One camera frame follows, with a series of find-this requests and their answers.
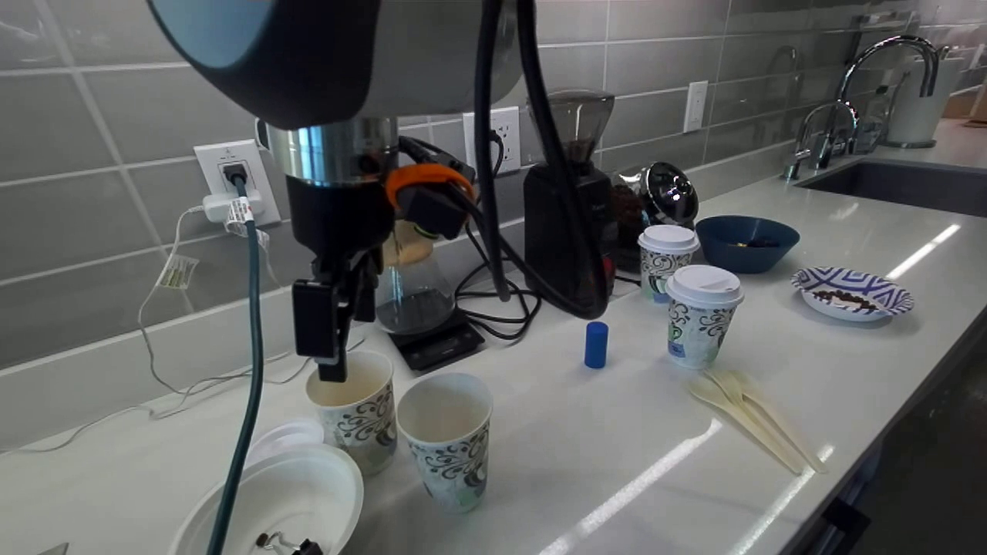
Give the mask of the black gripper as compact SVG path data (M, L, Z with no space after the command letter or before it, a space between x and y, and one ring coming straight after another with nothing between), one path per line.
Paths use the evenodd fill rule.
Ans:
M312 263L312 275L293 282L297 350L317 363L322 383L348 380L348 331L355 320L375 318L372 294L381 269L378 250L358 253L350 263Z

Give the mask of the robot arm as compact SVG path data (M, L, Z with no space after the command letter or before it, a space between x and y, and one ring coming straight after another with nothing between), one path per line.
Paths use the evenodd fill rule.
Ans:
M148 11L258 120L312 253L293 286L297 350L340 383L395 225L399 123L479 114L518 83L518 0L148 0Z

